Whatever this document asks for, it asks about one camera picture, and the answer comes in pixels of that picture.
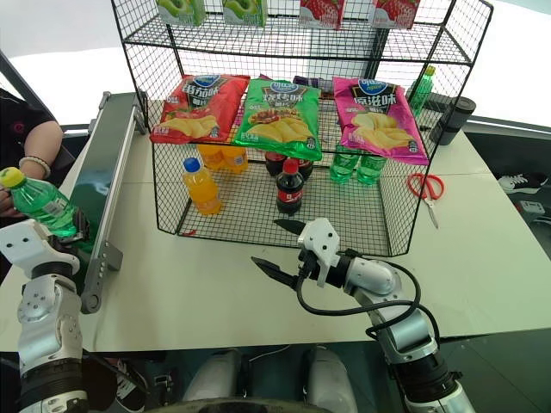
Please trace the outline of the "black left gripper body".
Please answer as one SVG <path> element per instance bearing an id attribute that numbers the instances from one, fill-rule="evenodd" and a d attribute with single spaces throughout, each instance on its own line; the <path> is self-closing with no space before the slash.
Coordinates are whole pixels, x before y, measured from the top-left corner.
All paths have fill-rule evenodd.
<path id="1" fill-rule="evenodd" d="M 57 250 L 59 253 L 65 253 L 75 256 L 76 258 L 81 258 L 80 244 L 82 241 L 74 243 L 73 245 L 61 245 L 57 242 L 55 237 L 56 236 L 54 235 L 50 236 L 50 245 L 53 249 Z"/>

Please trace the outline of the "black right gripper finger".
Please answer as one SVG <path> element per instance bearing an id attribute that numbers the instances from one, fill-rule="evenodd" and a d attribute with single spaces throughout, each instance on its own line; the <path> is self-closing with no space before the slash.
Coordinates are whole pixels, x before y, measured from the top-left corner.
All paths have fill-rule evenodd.
<path id="1" fill-rule="evenodd" d="M 273 262 L 269 262 L 265 259 L 258 257 L 251 257 L 251 260 L 254 264 L 260 268 L 269 278 L 275 280 L 291 289 L 295 289 L 298 283 L 298 276 L 291 275 L 283 272 L 279 266 Z"/>
<path id="2" fill-rule="evenodd" d="M 304 222 L 294 219 L 275 219 L 274 223 L 294 235 L 300 235 L 306 226 Z"/>

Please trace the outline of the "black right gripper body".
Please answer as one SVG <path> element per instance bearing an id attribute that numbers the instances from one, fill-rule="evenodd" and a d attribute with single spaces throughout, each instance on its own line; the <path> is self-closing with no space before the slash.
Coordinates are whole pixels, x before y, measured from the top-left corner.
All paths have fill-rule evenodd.
<path id="1" fill-rule="evenodd" d="M 310 250 L 301 249 L 299 256 L 301 265 L 299 266 L 298 279 L 295 287 L 298 288 L 304 280 L 317 280 L 319 278 L 320 266 L 318 257 Z"/>

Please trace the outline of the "person hand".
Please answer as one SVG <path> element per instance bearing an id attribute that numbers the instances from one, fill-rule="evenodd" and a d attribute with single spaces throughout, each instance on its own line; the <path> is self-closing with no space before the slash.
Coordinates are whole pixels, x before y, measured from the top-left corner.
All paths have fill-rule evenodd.
<path id="1" fill-rule="evenodd" d="M 0 217 L 15 217 L 18 214 L 14 207 L 13 198 L 6 189 L 0 190 Z"/>

